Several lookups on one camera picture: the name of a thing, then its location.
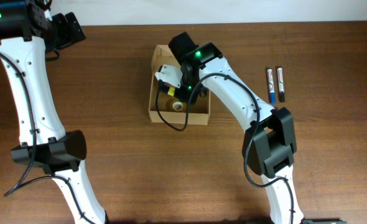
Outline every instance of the white background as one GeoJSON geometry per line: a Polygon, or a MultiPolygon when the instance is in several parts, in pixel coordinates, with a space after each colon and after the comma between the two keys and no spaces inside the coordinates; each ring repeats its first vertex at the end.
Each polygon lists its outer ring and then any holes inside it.
{"type": "Polygon", "coordinates": [[[81,25],[367,20],[367,0],[54,0],[81,25]]]}

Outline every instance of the blue marker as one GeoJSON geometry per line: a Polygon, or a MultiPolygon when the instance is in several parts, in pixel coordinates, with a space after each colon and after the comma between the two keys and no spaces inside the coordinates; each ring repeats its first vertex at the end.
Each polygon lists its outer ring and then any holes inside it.
{"type": "Polygon", "coordinates": [[[275,97],[275,87],[273,84],[273,70],[271,68],[268,68],[266,71],[268,75],[268,84],[269,84],[269,102],[275,104],[276,97],[275,97]]]}

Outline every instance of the yellow object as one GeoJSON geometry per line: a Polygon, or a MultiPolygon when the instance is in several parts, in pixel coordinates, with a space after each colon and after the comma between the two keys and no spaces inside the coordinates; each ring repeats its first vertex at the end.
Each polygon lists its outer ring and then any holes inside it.
{"type": "Polygon", "coordinates": [[[175,88],[174,87],[170,87],[169,92],[168,92],[168,95],[174,96],[174,93],[175,93],[175,88]]]}

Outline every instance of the open box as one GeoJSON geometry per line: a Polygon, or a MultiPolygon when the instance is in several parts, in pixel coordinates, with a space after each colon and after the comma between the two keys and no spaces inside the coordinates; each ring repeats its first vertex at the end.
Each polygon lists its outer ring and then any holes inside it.
{"type": "MultiPolygon", "coordinates": [[[[156,45],[154,50],[151,67],[152,67],[152,84],[151,94],[149,98],[149,117],[154,123],[162,123],[156,111],[156,94],[158,90],[158,82],[155,73],[159,71],[163,65],[172,65],[180,68],[178,61],[175,59],[168,45],[156,45]]],[[[163,118],[172,124],[184,124],[186,103],[183,103],[181,111],[173,109],[173,104],[179,102],[178,99],[165,93],[159,94],[159,110],[163,118]]],[[[198,97],[194,105],[190,105],[188,124],[207,125],[210,119],[210,91],[207,90],[206,97],[198,97]]]]}

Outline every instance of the wooden table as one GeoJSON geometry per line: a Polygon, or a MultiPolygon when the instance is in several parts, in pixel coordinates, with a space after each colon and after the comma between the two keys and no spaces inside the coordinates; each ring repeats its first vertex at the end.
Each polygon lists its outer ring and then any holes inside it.
{"type": "MultiPolygon", "coordinates": [[[[281,65],[295,119],[294,183],[307,218],[367,223],[367,22],[84,27],[87,39],[47,63],[58,115],[84,132],[87,173],[113,221],[217,222],[269,216],[246,180],[243,130],[215,97],[208,126],[177,132],[147,114],[156,44],[186,30],[213,42],[267,100],[266,66],[281,65]]],[[[50,180],[8,198],[25,167],[9,150],[19,130],[0,63],[0,223],[73,223],[50,180]]],[[[29,178],[43,175],[34,169],[29,178]]]]}

